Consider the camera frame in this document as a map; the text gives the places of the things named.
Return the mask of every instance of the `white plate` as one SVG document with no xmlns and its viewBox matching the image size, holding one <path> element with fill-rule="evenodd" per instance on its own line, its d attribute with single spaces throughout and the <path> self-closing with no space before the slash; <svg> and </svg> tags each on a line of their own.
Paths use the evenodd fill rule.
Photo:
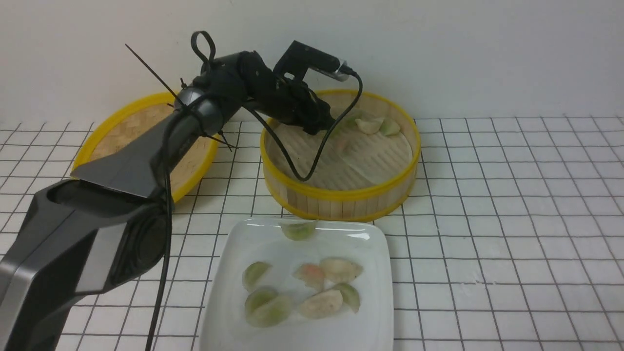
<svg viewBox="0 0 624 351">
<path fill-rule="evenodd" d="M 391 351 L 394 334 L 392 275 L 386 237 L 362 223 L 318 222 L 316 235 L 305 242 L 288 240 L 279 223 L 300 220 L 252 218 L 237 223 L 228 236 L 204 313 L 201 351 Z M 315 291 L 293 272 L 304 263 L 327 257 L 352 260 L 364 267 L 351 285 L 361 299 L 354 314 L 347 306 L 332 317 L 308 320 L 293 311 L 275 327 L 247 324 L 243 305 L 248 292 L 242 275 L 256 261 L 273 267 L 260 285 L 273 287 L 299 304 Z M 326 281 L 326 289 L 331 282 Z"/>
</svg>

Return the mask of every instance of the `dumpling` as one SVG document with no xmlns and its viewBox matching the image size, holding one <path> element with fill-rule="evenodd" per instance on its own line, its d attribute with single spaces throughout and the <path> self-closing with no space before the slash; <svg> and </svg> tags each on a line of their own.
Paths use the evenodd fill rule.
<svg viewBox="0 0 624 351">
<path fill-rule="evenodd" d="M 284 322 L 293 310 L 293 301 L 285 295 L 278 295 L 273 300 L 255 309 L 247 316 L 247 322 L 258 328 L 267 328 Z"/>
<path fill-rule="evenodd" d="M 316 291 L 323 291 L 325 283 L 325 274 L 321 267 L 315 264 L 302 264 L 295 271 L 293 277 L 302 280 L 307 287 L 311 287 Z"/>
<path fill-rule="evenodd" d="M 310 239 L 316 232 L 316 221 L 303 223 L 280 223 L 281 231 L 290 240 L 302 241 Z"/>
<path fill-rule="evenodd" d="M 299 306 L 299 313 L 309 319 L 321 319 L 338 312 L 343 305 L 343 295 L 338 290 L 318 293 Z"/>
<path fill-rule="evenodd" d="M 345 259 L 324 259 L 319 265 L 325 277 L 334 283 L 350 283 L 364 270 L 359 264 Z"/>
<path fill-rule="evenodd" d="M 358 118 L 355 120 L 355 123 L 358 125 L 359 131 L 361 131 L 364 134 L 370 135 L 370 134 L 377 133 L 383 121 L 384 120 L 381 118 L 375 118 L 375 119 L 370 119 L 370 120 L 364 120 L 364 119 Z"/>
<path fill-rule="evenodd" d="M 264 262 L 255 262 L 249 265 L 243 273 L 243 286 L 247 291 L 252 291 L 256 283 L 262 278 L 271 265 Z"/>
<path fill-rule="evenodd" d="M 379 127 L 379 132 L 383 136 L 393 136 L 401 131 L 401 126 L 394 119 L 387 117 Z"/>
<path fill-rule="evenodd" d="M 343 302 L 349 305 L 354 313 L 359 311 L 359 293 L 347 283 L 338 283 L 332 290 L 338 290 L 343 295 Z"/>
<path fill-rule="evenodd" d="M 251 316 L 258 307 L 275 299 L 277 295 L 277 291 L 271 288 L 260 288 L 252 292 L 245 300 L 245 316 Z"/>
</svg>

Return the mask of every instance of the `robotic arm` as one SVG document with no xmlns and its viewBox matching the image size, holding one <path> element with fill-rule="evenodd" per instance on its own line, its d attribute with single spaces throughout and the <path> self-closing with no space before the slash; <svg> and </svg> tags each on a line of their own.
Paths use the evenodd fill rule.
<svg viewBox="0 0 624 351">
<path fill-rule="evenodd" d="M 197 50 L 198 34 L 211 45 L 210 59 Z M 312 135 L 334 125 L 329 105 L 303 78 L 314 69 L 345 80 L 352 71 L 343 61 L 294 42 L 272 71 L 257 52 L 215 59 L 205 32 L 193 34 L 192 47 L 202 69 L 183 83 L 171 115 L 34 195 L 0 262 L 0 351 L 54 350 L 76 302 L 142 275 L 161 259 L 171 235 L 165 170 L 197 138 L 221 131 L 244 104 Z"/>
</svg>

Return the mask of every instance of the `grid pattern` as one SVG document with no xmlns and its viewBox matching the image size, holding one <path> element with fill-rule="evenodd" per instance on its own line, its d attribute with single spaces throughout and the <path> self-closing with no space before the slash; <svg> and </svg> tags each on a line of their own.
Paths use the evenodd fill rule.
<svg viewBox="0 0 624 351">
<path fill-rule="evenodd" d="M 392 265 L 396 351 L 624 350 L 624 120 L 419 119 L 410 198 L 375 224 Z M 0 130 L 0 257 L 32 194 L 68 175 L 85 124 Z M 261 126 L 231 122 L 178 204 L 155 350 L 198 350 L 232 226 L 288 216 L 269 195 Z M 58 350 L 144 347 L 160 264 L 68 318 Z"/>
</svg>

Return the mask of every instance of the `white wall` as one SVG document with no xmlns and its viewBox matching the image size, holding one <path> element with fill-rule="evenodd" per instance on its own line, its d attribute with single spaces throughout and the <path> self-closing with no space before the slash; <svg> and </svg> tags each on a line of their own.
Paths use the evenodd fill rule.
<svg viewBox="0 0 624 351">
<path fill-rule="evenodd" d="M 416 117 L 624 115 L 622 0 L 4 0 L 0 120 L 101 120 L 199 60 L 293 39 L 345 58 Z M 313 87 L 354 87 L 310 75 Z"/>
</svg>

